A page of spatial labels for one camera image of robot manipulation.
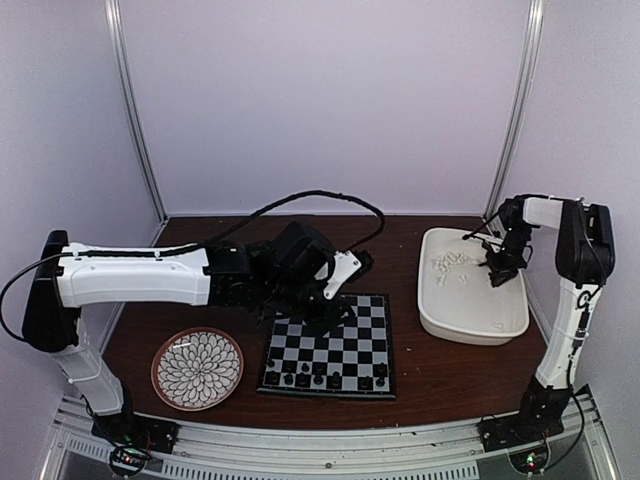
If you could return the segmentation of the black and grey chessboard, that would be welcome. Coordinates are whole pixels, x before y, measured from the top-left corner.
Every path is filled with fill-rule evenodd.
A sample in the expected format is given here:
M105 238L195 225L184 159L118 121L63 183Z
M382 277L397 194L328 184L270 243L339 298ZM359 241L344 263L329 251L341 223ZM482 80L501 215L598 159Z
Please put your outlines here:
M257 392L294 397L331 397L341 399L390 400L397 398L396 372L392 338L389 296L386 294L345 294L343 299L351 306L353 315L320 336L299 319L277 319L271 327L261 365ZM268 359L276 360L270 368ZM294 372L285 372L283 364L294 362ZM300 367L307 363L309 371L302 373ZM380 376L377 366L384 363L388 374ZM313 372L317 364L324 365L324 385L315 388ZM269 371L280 373L278 385L265 383ZM342 389L327 388L327 377L333 372L342 376ZM294 383L286 385L284 376L294 375ZM308 388L296 386L300 374L310 377ZM360 391L358 378L370 376L372 391ZM375 385L376 377L386 379L384 387Z

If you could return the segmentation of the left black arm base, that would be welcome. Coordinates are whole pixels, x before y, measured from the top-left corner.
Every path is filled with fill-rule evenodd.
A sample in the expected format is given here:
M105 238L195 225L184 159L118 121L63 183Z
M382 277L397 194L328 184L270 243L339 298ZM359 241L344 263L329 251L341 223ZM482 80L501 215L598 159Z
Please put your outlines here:
M108 416L91 413L91 417L91 433L112 444L158 453L173 452L179 431L175 422L127 412Z

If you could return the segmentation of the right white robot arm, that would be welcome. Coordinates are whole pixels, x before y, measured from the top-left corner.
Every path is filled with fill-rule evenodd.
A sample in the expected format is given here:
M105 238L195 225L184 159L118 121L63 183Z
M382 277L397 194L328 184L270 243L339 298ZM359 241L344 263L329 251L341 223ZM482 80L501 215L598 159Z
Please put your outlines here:
M504 200L496 216L505 229L501 245L482 243L494 287L527 267L524 251L534 229L557 231L554 265L560 295L553 331L518 412L506 420L508 431L530 442L562 428L591 317L615 267L611 214L602 204L521 194Z

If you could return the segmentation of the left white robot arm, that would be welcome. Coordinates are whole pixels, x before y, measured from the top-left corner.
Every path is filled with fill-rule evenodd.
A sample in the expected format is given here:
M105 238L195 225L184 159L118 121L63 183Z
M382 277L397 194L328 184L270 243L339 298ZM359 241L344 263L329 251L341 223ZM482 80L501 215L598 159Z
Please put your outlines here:
M299 317L326 332L347 317L341 287L374 265L365 250L338 250L317 229L294 221L270 241L214 239L173 248L105 249L50 233L35 266L22 325L24 341L55 356L85 396L94 422L123 444L144 433L131 395L92 348L81 325L86 305L166 302L240 307L271 319Z

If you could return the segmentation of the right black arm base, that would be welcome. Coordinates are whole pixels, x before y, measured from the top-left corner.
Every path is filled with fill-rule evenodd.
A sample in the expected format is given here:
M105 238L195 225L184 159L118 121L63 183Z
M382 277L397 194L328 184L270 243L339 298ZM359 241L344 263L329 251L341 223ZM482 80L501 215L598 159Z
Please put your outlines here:
M529 443L543 442L551 436L564 432L561 420L529 419L520 414L482 419L477 424L480 440L485 452L519 447Z

